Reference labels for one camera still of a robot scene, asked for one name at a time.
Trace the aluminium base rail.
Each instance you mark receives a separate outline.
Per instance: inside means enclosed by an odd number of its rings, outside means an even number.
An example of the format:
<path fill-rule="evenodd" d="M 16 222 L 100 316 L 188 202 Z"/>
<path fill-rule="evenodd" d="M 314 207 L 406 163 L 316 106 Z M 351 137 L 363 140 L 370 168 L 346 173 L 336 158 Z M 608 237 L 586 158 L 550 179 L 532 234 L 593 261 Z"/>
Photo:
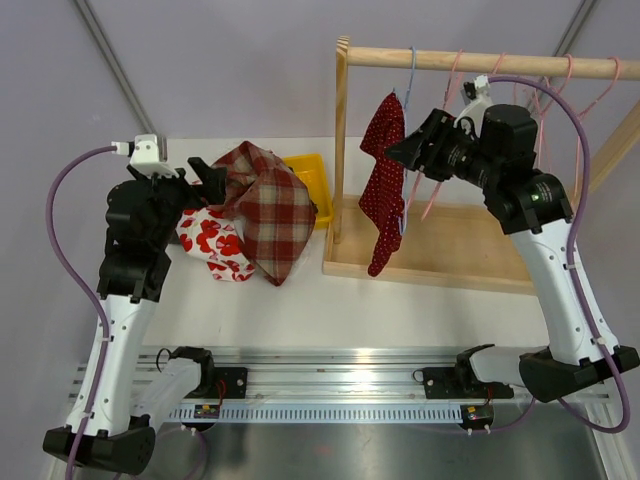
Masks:
<path fill-rule="evenodd" d="M 104 367 L 101 380 L 114 390 L 134 395 L 160 377 L 156 355 L 160 346 L 142 346 L 133 354 L 124 379 Z M 411 403 L 426 400 L 418 383 L 424 367 L 452 366 L 459 348 L 295 348 L 203 347 L 213 354 L 215 367 L 248 369 L 246 400 L 261 405 L 276 402 Z M 569 396 L 581 404 L 611 404 L 612 381 Z"/>

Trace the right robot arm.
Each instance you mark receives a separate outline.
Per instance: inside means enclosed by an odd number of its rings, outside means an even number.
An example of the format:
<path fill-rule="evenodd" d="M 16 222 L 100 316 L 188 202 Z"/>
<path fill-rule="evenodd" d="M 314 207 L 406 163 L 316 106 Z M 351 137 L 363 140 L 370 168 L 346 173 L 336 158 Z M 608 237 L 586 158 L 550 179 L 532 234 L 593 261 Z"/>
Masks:
<path fill-rule="evenodd" d="M 586 278 L 577 292 L 579 253 L 568 242 L 574 214 L 560 180 L 535 168 L 538 126 L 520 106 L 488 107 L 476 132 L 471 118 L 435 109 L 386 156 L 425 177 L 453 177 L 481 189 L 484 204 L 525 263 L 541 306 L 549 344 L 536 352 L 475 347 L 457 357 L 456 389 L 476 396 L 489 383 L 525 387 L 548 403 L 639 365 L 599 312 Z"/>

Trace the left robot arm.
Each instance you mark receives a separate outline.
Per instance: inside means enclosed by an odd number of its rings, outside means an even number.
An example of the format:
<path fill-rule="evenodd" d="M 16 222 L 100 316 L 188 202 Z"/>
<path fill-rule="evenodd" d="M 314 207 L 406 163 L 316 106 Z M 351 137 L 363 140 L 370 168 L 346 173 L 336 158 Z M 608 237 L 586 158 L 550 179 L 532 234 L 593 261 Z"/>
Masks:
<path fill-rule="evenodd" d="M 66 257 L 60 263 L 88 295 L 98 319 L 76 403 L 62 427 L 46 432 L 43 449 L 66 464 L 72 478 L 81 467 L 138 475 L 153 454 L 161 425 L 184 399 L 220 392 L 213 355 L 178 347 L 159 377 L 138 396 L 133 376 L 147 327 L 155 315 L 171 266 L 166 252 L 183 213 L 221 205 L 227 170 L 198 157 L 188 160 L 199 181 L 185 171 L 131 179 L 107 196 L 106 245 L 99 281 L 91 289 Z"/>

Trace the red plaid skirt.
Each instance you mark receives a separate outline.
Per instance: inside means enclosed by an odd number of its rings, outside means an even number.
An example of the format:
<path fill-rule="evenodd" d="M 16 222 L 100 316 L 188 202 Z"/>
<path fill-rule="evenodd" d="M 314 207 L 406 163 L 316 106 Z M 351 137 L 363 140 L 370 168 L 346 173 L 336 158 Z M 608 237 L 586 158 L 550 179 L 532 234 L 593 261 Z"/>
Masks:
<path fill-rule="evenodd" d="M 316 224 L 317 208 L 306 185 L 280 157 L 249 141 L 214 165 L 227 169 L 222 212 L 241 223 L 240 251 L 269 283 L 282 285 Z"/>

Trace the yellow plastic tray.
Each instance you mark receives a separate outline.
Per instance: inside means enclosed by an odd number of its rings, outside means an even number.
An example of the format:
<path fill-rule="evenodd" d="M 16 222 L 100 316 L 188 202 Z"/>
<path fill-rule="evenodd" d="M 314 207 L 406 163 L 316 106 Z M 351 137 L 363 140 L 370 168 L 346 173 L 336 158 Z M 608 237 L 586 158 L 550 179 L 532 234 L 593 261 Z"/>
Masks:
<path fill-rule="evenodd" d="M 285 157 L 283 161 L 305 184 L 317 208 L 315 229 L 326 229 L 333 220 L 334 210 L 322 156 L 313 153 Z"/>

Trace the white red floral skirt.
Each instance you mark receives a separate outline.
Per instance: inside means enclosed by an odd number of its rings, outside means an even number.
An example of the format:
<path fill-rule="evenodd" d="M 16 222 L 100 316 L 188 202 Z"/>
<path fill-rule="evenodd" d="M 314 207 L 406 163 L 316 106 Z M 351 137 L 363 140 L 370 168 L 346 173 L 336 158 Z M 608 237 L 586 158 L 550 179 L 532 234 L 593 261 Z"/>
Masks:
<path fill-rule="evenodd" d="M 184 252 L 205 264 L 215 280 L 244 282 L 255 267 L 240 249 L 233 221 L 210 207 L 185 210 L 176 228 Z"/>

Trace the pink wire hanger floral skirt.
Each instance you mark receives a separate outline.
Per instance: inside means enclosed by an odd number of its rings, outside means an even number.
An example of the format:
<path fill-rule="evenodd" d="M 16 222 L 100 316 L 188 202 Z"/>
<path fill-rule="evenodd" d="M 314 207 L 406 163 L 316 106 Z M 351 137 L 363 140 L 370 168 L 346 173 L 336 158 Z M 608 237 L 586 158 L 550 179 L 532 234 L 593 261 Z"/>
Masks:
<path fill-rule="evenodd" d="M 495 78 L 496 76 L 498 76 L 498 75 L 499 75 L 499 73 L 500 73 L 500 69 L 501 69 L 501 66 L 502 66 L 502 64 L 503 64 L 503 62 L 504 62 L 504 60 L 505 60 L 506 56 L 507 56 L 507 53 L 506 53 L 506 52 L 502 52 L 502 53 L 499 55 L 499 57 L 498 57 L 498 60 L 497 60 L 496 64 L 494 65 L 494 67 L 493 67 L 493 69 L 492 69 L 491 73 L 489 74 L 489 78 L 490 78 L 490 79 L 493 79 L 493 78 Z"/>

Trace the wooden clothes rack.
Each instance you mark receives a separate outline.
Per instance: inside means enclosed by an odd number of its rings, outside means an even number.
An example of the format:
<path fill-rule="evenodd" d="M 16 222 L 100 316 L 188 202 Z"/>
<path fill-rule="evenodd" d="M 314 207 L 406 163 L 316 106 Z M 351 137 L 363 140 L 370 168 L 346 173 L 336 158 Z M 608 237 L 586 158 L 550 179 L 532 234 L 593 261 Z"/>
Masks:
<path fill-rule="evenodd" d="M 488 73 L 499 55 L 420 50 L 416 68 L 429 71 Z M 346 36 L 336 44 L 334 219 L 329 227 L 323 258 L 326 275 L 361 278 L 367 276 L 376 229 L 357 208 L 357 199 L 344 192 L 346 113 L 350 67 L 411 67 L 407 49 L 353 46 Z M 609 59 L 507 55 L 500 72 L 519 76 L 613 79 L 615 65 Z M 618 81 L 636 81 L 639 63 L 621 61 Z M 531 295 L 533 285 L 523 261 L 497 224 L 481 207 L 436 204 L 425 221 L 419 219 L 425 203 L 415 202 L 412 220 L 400 250 L 378 275 L 380 281 L 425 284 Z"/>

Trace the blue wire hanger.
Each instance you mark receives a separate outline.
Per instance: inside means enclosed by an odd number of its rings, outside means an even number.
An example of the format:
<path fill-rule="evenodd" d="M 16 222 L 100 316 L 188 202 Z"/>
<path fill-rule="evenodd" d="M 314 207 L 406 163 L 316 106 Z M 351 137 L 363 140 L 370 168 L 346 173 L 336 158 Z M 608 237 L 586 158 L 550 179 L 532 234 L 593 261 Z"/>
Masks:
<path fill-rule="evenodd" d="M 410 105 L 410 96 L 414 81 L 414 75 L 416 72 L 416 62 L 417 62 L 417 50 L 414 46 L 410 47 L 411 50 L 411 68 L 410 68 L 410 76 L 409 81 L 405 90 L 404 100 L 403 100 L 403 115 L 404 121 L 408 122 L 407 115 Z M 410 163 L 409 154 L 411 153 L 410 149 L 407 146 L 404 146 L 402 149 L 402 158 L 404 165 L 404 177 L 403 177 L 403 185 L 402 185 L 402 199 L 404 201 L 404 209 L 402 212 L 402 216 L 399 218 L 399 233 L 401 236 L 405 234 L 405 231 L 408 226 L 408 215 L 409 215 L 409 207 L 410 207 L 410 198 L 411 198 L 411 189 L 409 187 L 408 180 L 408 172 L 407 165 Z"/>

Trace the dark red polka dot skirt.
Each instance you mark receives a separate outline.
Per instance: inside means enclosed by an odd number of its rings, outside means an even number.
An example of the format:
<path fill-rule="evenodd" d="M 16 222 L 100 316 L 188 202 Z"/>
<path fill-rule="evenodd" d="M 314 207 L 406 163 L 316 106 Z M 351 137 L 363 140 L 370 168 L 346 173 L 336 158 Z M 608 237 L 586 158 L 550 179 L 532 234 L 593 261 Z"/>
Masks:
<path fill-rule="evenodd" d="M 367 272 L 378 276 L 401 245 L 404 215 L 404 168 L 385 155 L 387 148 L 405 136 L 404 111 L 395 92 L 389 93 L 373 115 L 360 150 L 374 159 L 374 167 L 358 202 L 378 230 Z"/>

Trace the pink wire hanger white skirt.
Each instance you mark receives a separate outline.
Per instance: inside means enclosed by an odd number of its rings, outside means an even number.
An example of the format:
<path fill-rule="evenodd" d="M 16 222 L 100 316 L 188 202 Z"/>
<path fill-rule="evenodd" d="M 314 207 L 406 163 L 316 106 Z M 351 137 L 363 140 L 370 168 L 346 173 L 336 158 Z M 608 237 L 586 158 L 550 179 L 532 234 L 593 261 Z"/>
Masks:
<path fill-rule="evenodd" d="M 594 109 L 594 107 L 612 90 L 612 88 L 616 85 L 617 81 L 620 78 L 621 73 L 621 60 L 618 56 L 611 56 L 609 60 L 612 60 L 615 65 L 615 72 L 613 79 L 609 83 L 609 85 L 597 96 L 595 97 L 583 110 L 579 111 L 577 116 L 580 121 L 583 121 L 589 113 Z M 577 207 L 580 198 L 580 188 L 581 188 L 581 171 L 582 171 L 582 146 L 580 138 L 576 139 L 576 150 L 575 150 L 575 165 L 574 165 L 574 186 L 573 193 L 571 196 L 571 205 L 573 207 Z"/>

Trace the small circuit board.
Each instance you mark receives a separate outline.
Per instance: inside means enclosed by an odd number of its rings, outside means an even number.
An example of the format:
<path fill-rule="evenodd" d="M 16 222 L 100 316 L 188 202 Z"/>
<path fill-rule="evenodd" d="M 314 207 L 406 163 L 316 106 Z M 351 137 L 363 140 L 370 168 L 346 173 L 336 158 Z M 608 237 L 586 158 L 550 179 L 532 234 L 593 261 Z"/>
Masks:
<path fill-rule="evenodd" d="M 199 419 L 217 419 L 220 415 L 220 407 L 210 404 L 196 404 L 194 417 Z"/>

